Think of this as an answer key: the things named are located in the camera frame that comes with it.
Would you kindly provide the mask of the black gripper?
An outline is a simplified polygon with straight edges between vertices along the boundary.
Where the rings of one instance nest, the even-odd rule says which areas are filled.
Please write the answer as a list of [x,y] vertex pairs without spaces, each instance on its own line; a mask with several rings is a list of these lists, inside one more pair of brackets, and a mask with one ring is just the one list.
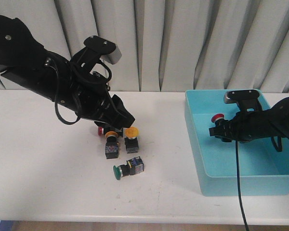
[[115,128],[129,128],[135,121],[120,97],[110,97],[108,90],[108,79],[98,72],[84,75],[73,72],[72,102],[75,104],[75,124],[85,118],[97,123],[109,124]]
[[209,128],[210,136],[223,142],[250,142],[255,139],[277,136],[273,118],[268,111],[238,112],[231,120],[224,119],[218,126]]

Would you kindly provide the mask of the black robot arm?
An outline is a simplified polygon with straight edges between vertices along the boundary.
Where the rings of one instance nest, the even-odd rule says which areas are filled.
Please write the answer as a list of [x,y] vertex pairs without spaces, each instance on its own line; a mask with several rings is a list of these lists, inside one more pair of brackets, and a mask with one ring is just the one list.
[[48,51],[18,18],[0,15],[0,76],[75,112],[78,119],[97,125],[129,128],[134,117],[122,100],[109,94],[111,76],[93,70],[107,68],[121,58],[117,45],[98,36],[70,60]]
[[237,105],[240,111],[233,119],[212,118],[215,127],[209,129],[210,136],[224,142],[250,142],[269,137],[289,139],[289,97],[267,110],[262,109],[257,99],[241,100]]

